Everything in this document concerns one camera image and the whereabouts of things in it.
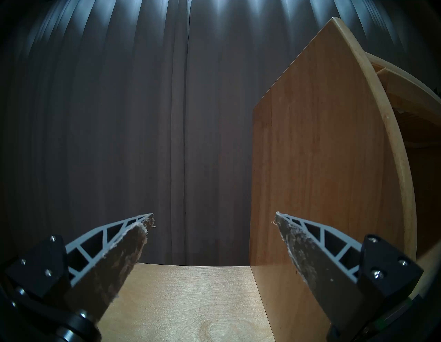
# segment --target gray backdrop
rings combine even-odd
[[[35,8],[1,55],[4,250],[153,212],[141,261],[248,264],[252,109],[333,16],[366,51],[439,87],[428,47],[390,1]]]

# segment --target wood grain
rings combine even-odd
[[[441,99],[393,70],[384,68],[377,75],[394,108],[403,140],[440,142]]]
[[[103,341],[274,341],[250,267],[136,264]]]
[[[289,259],[276,211],[415,258],[415,199],[398,124],[364,51],[332,19],[254,109],[251,269],[280,341],[324,341],[329,321]]]

